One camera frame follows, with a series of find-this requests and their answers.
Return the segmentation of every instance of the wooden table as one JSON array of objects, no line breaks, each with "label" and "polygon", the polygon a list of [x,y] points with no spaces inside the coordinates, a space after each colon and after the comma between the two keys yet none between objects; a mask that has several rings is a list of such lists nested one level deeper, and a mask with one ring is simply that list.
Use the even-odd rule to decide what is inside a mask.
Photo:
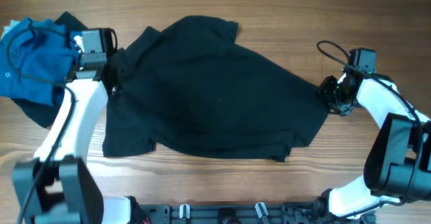
[{"label": "wooden table", "polygon": [[[163,30],[186,15],[234,20],[242,29],[239,45],[317,85],[341,75],[340,65],[317,51],[317,41],[373,48],[378,72],[431,115],[431,0],[0,0],[0,24],[25,16],[55,19],[64,11],[90,28],[114,28],[122,47],[145,27]],[[362,173],[378,132],[369,114],[355,109],[328,117],[311,146],[294,149],[285,163],[192,157],[162,145],[147,155],[106,159],[105,119],[103,113],[94,131],[88,167],[104,195],[133,195],[141,204],[312,200]],[[31,158],[47,133],[0,99],[0,223],[13,223],[19,211],[13,166]],[[430,211],[427,202],[388,207],[378,211],[378,223],[430,223]]]}]

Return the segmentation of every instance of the black fabric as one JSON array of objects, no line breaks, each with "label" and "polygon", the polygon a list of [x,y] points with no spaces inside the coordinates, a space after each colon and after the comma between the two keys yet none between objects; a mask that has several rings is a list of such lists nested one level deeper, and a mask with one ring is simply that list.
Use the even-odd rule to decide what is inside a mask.
[{"label": "black fabric", "polygon": [[214,158],[284,161],[327,117],[317,87],[234,43],[238,24],[189,16],[145,32],[124,58],[108,101],[106,157],[155,143]]},{"label": "black fabric", "polygon": [[[87,28],[69,12],[63,13],[56,21],[57,25],[66,25],[66,31],[82,31]],[[32,119],[36,124],[41,127],[49,127],[54,123],[57,114],[59,113],[61,103],[54,102],[54,106],[48,106],[31,102],[24,99],[11,99],[16,105],[18,105],[24,114]]]}]

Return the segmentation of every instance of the wire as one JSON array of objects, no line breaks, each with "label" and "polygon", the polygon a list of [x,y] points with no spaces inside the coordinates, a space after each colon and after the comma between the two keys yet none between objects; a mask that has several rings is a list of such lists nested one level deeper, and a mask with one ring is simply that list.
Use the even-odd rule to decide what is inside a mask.
[{"label": "wire", "polygon": [[17,220],[18,224],[21,224],[22,221],[24,220],[24,216],[26,214],[26,211],[27,211],[28,205],[30,203],[30,199],[31,199],[31,197],[33,195],[33,192],[36,189],[36,186],[39,183],[39,181],[42,179],[43,173],[44,173],[45,169],[48,167],[48,164],[51,161],[51,158],[53,157],[54,153],[58,149],[58,147],[60,145],[60,141],[63,138],[63,135],[65,134],[65,131],[66,131],[66,129],[67,129],[69,123],[70,123],[70,120],[71,120],[72,115],[73,115],[73,111],[75,110],[75,106],[76,106],[76,95],[75,95],[75,93],[73,92],[72,89],[70,89],[69,87],[67,87],[64,83],[59,83],[59,82],[56,82],[56,81],[51,81],[51,80],[48,80],[48,79],[43,79],[43,78],[39,78],[39,77],[35,77],[35,76],[23,74],[21,72],[21,69],[18,69],[18,68],[16,68],[13,65],[11,57],[10,57],[10,48],[11,48],[12,42],[16,38],[18,38],[19,36],[21,36],[22,34],[24,34],[25,32],[29,32],[29,31],[33,31],[33,30],[51,32],[51,33],[57,34],[59,36],[64,37],[66,40],[69,39],[72,43],[74,43],[74,45],[76,45],[78,47],[78,49],[81,49],[79,47],[79,45],[74,40],[72,40],[71,38],[69,38],[65,34],[60,33],[60,32],[58,32],[56,30],[50,29],[50,28],[33,27],[31,24],[29,25],[28,28],[22,30],[20,33],[18,33],[15,36],[13,36],[12,39],[10,40],[9,44],[7,45],[7,48],[6,48],[7,63],[15,71],[16,74],[18,74],[20,77],[23,77],[23,78],[26,78],[26,79],[31,79],[31,80],[33,80],[35,82],[49,83],[49,84],[52,84],[54,86],[61,87],[61,88],[65,89],[65,90],[67,90],[70,93],[70,95],[71,95],[71,105],[70,105],[69,112],[67,113],[65,122],[63,123],[63,125],[62,125],[62,127],[60,129],[59,135],[55,139],[55,142],[54,142],[53,146],[51,147],[51,150],[50,150],[48,156],[46,157],[45,162],[42,164],[42,166],[40,167],[40,169],[37,171],[37,174],[34,177],[34,182],[33,182],[32,187],[27,192],[27,195],[26,195],[26,197],[24,199],[21,211],[20,211],[20,213],[18,215],[18,220]]},{"label": "wire", "polygon": [[413,167],[413,171],[411,172],[411,176],[410,176],[410,179],[409,179],[409,184],[407,185],[404,197],[400,198],[400,202],[393,202],[393,201],[387,201],[387,200],[386,201],[380,201],[378,204],[376,204],[374,206],[371,206],[371,207],[368,207],[368,208],[366,208],[366,209],[364,209],[362,211],[353,212],[353,213],[344,215],[344,216],[339,217],[339,218],[340,219],[346,219],[348,217],[353,217],[355,215],[364,214],[364,213],[367,213],[368,211],[371,211],[371,210],[374,210],[376,208],[382,207],[385,204],[391,204],[391,205],[400,207],[400,206],[404,205],[407,202],[407,200],[409,199],[409,195],[410,195],[410,192],[411,192],[411,186],[413,186],[413,184],[415,182],[416,175],[417,175],[418,168],[419,168],[419,162],[420,162],[420,159],[422,158],[422,151],[423,151],[423,148],[424,148],[422,125],[421,125],[421,122],[420,122],[420,119],[419,119],[418,115],[416,114],[416,109],[414,107],[412,107],[409,104],[409,102],[407,102],[407,100],[405,100],[403,98],[403,96],[401,96],[401,94],[399,94],[398,92],[396,92],[391,86],[387,85],[386,83],[383,83],[381,80],[379,80],[376,77],[372,76],[372,74],[364,73],[363,71],[361,71],[361,70],[359,70],[359,69],[357,69],[357,68],[355,68],[355,67],[353,67],[353,66],[351,66],[351,65],[349,65],[349,64],[347,64],[345,62],[343,62],[341,59],[338,59],[338,58],[330,55],[329,53],[325,52],[320,47],[321,44],[330,44],[330,45],[335,46],[336,48],[338,48],[339,50],[341,50],[344,53],[344,55],[347,55],[347,58],[348,58],[347,52],[344,49],[342,49],[342,47],[340,47],[338,44],[336,44],[334,42],[331,42],[331,41],[328,41],[328,40],[322,40],[320,42],[317,42],[316,46],[317,46],[317,50],[319,50],[319,52],[321,52],[322,54],[324,54],[326,57],[329,57],[330,59],[333,59],[334,61],[336,61],[338,63],[341,63],[345,67],[348,67],[348,68],[350,68],[350,69],[358,72],[359,74],[363,75],[367,79],[372,79],[372,80],[376,81],[377,83],[379,83],[380,85],[382,85],[384,88],[386,88],[387,90],[389,90],[392,94],[394,94],[395,96],[397,96],[397,98],[399,98],[399,100],[401,100],[401,102],[403,102],[403,104],[405,105],[405,107],[409,110],[409,113],[415,119],[414,120],[415,124],[418,127],[418,130],[416,132],[416,137],[418,138],[418,142],[420,144],[420,148],[419,148],[418,154],[416,155],[416,162],[415,162],[415,165]]}]

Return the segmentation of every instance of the shirt sleeve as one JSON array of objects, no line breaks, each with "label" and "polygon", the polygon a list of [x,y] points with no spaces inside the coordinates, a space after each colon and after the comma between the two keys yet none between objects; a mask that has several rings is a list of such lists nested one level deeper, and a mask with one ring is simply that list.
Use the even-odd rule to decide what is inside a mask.
[{"label": "shirt sleeve", "polygon": [[238,23],[216,17],[190,15],[177,21],[166,30],[182,31],[190,35],[212,37],[218,40],[235,42]]}]

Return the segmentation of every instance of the wood grain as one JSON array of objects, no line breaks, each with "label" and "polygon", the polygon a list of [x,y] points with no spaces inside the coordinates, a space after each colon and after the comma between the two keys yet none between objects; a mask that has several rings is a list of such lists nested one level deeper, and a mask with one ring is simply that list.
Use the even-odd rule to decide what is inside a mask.
[{"label": "wood grain", "polygon": [[[242,26],[239,45],[316,85],[341,69],[317,51],[317,41],[373,48],[378,72],[431,115],[431,0],[0,0],[0,25],[64,11],[89,27],[114,28],[122,47],[145,27],[163,30],[186,15],[234,20]],[[355,109],[349,117],[328,117],[311,146],[294,149],[285,163],[192,157],[162,145],[147,155],[106,159],[105,120],[103,113],[88,167],[105,195],[133,195],[145,204],[312,200],[362,173],[378,132],[368,113]],[[0,99],[0,223],[13,223],[19,211],[10,176],[15,162],[31,158],[47,133]],[[430,223],[430,211],[427,202],[389,207],[378,211],[378,223]]]}]

